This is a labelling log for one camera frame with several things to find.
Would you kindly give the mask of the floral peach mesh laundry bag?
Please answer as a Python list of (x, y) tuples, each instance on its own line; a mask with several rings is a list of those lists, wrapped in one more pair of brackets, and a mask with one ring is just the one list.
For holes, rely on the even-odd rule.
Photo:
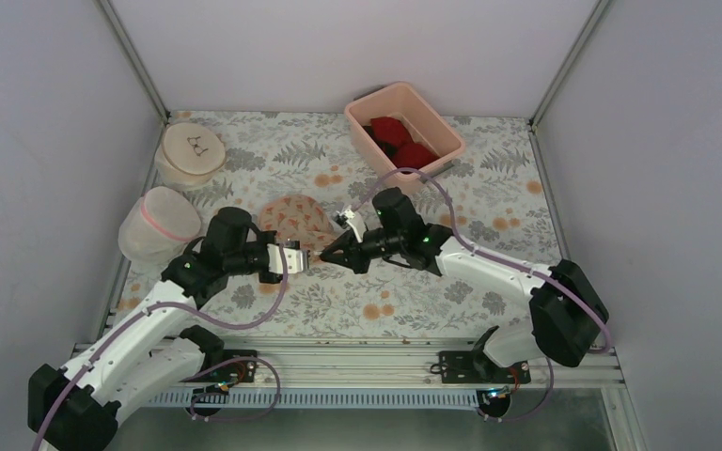
[(280, 241), (299, 241), (309, 253), (311, 265), (320, 264), (319, 257), (337, 233), (321, 204), (304, 194), (290, 194), (265, 205), (259, 214), (259, 228), (275, 230)]

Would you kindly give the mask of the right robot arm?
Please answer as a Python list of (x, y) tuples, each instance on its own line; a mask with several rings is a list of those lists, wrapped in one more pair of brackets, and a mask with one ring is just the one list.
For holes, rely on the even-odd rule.
[(478, 285), (526, 306), (527, 323), (494, 326), (475, 344), (471, 367), (481, 381), (494, 382), (508, 367), (541, 357), (577, 367), (609, 319), (585, 273), (568, 259), (547, 266), (475, 246), (448, 226), (425, 222), (398, 188), (376, 194), (372, 206), (380, 227), (368, 229), (346, 209), (337, 217), (345, 231), (321, 252), (321, 261), (362, 274), (381, 259)]

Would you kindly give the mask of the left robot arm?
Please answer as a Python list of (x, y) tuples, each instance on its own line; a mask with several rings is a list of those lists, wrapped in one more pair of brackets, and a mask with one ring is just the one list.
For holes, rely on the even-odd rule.
[(231, 324), (205, 313), (207, 302), (233, 276), (255, 274), (263, 283), (286, 286), (308, 267), (298, 241), (278, 242), (240, 208), (218, 211), (205, 236), (192, 240), (162, 272), (149, 294), (95, 344), (59, 368), (43, 365), (30, 377), (28, 426), (35, 450), (103, 450), (138, 409), (179, 381), (216, 378), (224, 367), (221, 340), (194, 328), (164, 350), (153, 348), (195, 316), (240, 331), (266, 322), (281, 302), (261, 317)]

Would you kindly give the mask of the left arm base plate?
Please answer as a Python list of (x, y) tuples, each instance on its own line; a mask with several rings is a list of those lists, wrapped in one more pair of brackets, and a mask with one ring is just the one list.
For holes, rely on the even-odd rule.
[(253, 382), (259, 366), (255, 350), (223, 350), (221, 357), (209, 357), (203, 368), (185, 382), (211, 382), (233, 385)]

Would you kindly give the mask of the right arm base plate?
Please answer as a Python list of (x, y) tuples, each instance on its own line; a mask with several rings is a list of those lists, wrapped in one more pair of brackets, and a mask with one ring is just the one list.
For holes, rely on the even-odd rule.
[(527, 362), (498, 366), (481, 352), (471, 350), (440, 351), (429, 372), (444, 384), (522, 384), (532, 380)]

